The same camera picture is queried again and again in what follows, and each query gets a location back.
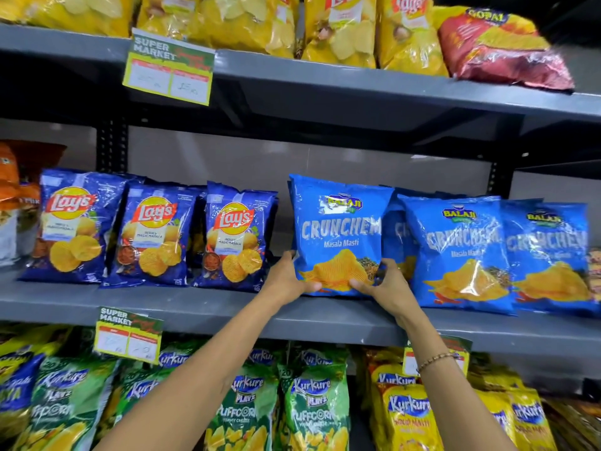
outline bracelet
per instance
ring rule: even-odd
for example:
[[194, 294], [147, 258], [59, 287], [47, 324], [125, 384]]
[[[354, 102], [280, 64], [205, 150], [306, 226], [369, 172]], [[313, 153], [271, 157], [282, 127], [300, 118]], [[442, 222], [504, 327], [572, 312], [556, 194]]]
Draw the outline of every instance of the bracelet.
[[435, 363], [436, 361], [438, 361], [439, 359], [442, 358], [449, 358], [452, 357], [455, 359], [455, 353], [442, 353], [442, 354], [437, 354], [436, 356], [434, 356], [433, 358], [428, 359], [425, 363], [421, 364], [418, 368], [417, 368], [417, 372], [421, 373], [426, 367], [428, 367], [428, 365]]

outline price tag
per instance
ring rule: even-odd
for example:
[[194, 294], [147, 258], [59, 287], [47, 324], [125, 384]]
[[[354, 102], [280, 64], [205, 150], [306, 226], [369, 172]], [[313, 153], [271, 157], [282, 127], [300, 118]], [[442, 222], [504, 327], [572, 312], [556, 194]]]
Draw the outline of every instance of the price tag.
[[155, 95], [208, 105], [214, 49], [131, 29], [123, 84]]
[[[467, 376], [472, 342], [467, 339], [462, 339], [461, 337], [452, 337], [450, 335], [441, 335], [441, 337], [442, 341], [447, 345], [449, 352], [455, 354], [455, 361], [463, 374]], [[403, 375], [419, 376], [417, 368], [415, 354], [413, 348], [411, 348], [411, 342], [408, 341], [403, 354]]]
[[112, 307], [99, 307], [94, 349], [122, 358], [159, 363], [162, 320]]

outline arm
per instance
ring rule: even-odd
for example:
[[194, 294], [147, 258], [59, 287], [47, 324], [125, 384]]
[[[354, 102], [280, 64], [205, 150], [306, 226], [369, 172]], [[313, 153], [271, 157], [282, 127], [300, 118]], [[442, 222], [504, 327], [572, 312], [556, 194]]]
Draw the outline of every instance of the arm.
[[271, 268], [261, 292], [152, 390], [95, 448], [97, 451], [189, 451], [215, 416], [259, 334], [275, 313], [319, 283], [296, 279], [292, 253]]
[[[382, 260], [387, 273], [380, 286], [351, 280], [351, 285], [374, 299], [407, 332], [418, 367], [448, 349], [421, 310], [393, 260]], [[436, 360], [420, 374], [447, 451], [512, 451], [515, 446], [486, 409], [452, 358]]]

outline gopal logo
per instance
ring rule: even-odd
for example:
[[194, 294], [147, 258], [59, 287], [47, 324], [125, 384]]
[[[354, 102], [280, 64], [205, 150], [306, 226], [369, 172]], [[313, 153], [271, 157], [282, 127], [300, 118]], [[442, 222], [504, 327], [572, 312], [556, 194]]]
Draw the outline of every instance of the gopal logo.
[[485, 20], [486, 22], [492, 22], [495, 25], [503, 25], [509, 18], [509, 15], [502, 11], [495, 11], [494, 9], [488, 8], [468, 8], [465, 13], [470, 17]]
[[248, 355], [248, 358], [255, 364], [272, 365], [274, 363], [274, 355], [266, 349], [255, 348]]
[[330, 386], [332, 382], [328, 378], [323, 380], [295, 378], [290, 392], [302, 395], [308, 407], [320, 407], [327, 404], [327, 392]]
[[161, 228], [175, 217], [176, 211], [177, 204], [162, 196], [150, 196], [138, 204], [131, 221], [147, 228]]
[[335, 210], [335, 213], [355, 213], [363, 207], [363, 201], [359, 198], [354, 198], [348, 193], [338, 193], [322, 197], [326, 206], [330, 210]]
[[314, 367], [315, 365], [332, 365], [334, 363], [331, 359], [327, 359], [314, 351], [301, 351], [300, 360], [310, 367]]
[[187, 361], [189, 354], [179, 353], [177, 351], [161, 351], [159, 355], [159, 365], [166, 369], [179, 367]]
[[430, 412], [430, 401], [414, 399], [411, 396], [390, 396], [388, 411], [423, 418]]
[[415, 377], [403, 376], [399, 375], [398, 373], [379, 373], [378, 383], [405, 386], [408, 384], [415, 384]]
[[532, 213], [527, 213], [526, 218], [535, 222], [538, 226], [546, 226], [556, 228], [563, 223], [559, 215], [552, 212], [547, 212], [545, 209], [538, 209]]
[[138, 381], [133, 384], [129, 393], [127, 393], [127, 399], [142, 399], [146, 394], [150, 393], [155, 387], [159, 385], [156, 380], [149, 381]]
[[220, 229], [225, 234], [236, 236], [244, 233], [251, 226], [254, 218], [254, 209], [249, 209], [242, 203], [230, 203], [219, 211], [213, 229]]
[[453, 204], [452, 208], [444, 209], [442, 216], [453, 223], [469, 223], [478, 218], [476, 212], [466, 209], [463, 204]]
[[88, 372], [88, 369], [82, 371], [53, 371], [46, 375], [40, 384], [48, 388], [69, 389], [81, 383]]
[[425, 15], [426, 0], [393, 0], [393, 12], [401, 11], [411, 17]]
[[236, 393], [236, 403], [254, 402], [256, 392], [259, 391], [263, 383], [262, 378], [254, 378], [246, 375], [237, 375], [231, 384], [231, 389]]
[[539, 402], [534, 402], [531, 405], [513, 403], [511, 406], [518, 421], [529, 424], [542, 424], [545, 420], [545, 412]]
[[501, 425], [503, 429], [509, 426], [509, 422], [507, 421], [507, 415], [503, 410], [498, 413], [493, 413], [492, 416], [495, 417], [496, 421]]
[[46, 204], [46, 212], [61, 220], [73, 220], [90, 210], [96, 199], [96, 195], [84, 188], [68, 186], [52, 194]]

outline person's left hand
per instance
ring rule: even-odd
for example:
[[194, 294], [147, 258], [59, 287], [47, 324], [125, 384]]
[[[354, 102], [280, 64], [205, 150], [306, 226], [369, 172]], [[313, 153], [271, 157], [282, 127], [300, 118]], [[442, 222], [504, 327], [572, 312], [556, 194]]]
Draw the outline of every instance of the person's left hand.
[[269, 295], [282, 306], [291, 303], [303, 293], [313, 293], [321, 289], [321, 283], [303, 281], [296, 278], [292, 257], [295, 251], [285, 251], [281, 259], [269, 269], [261, 295]]

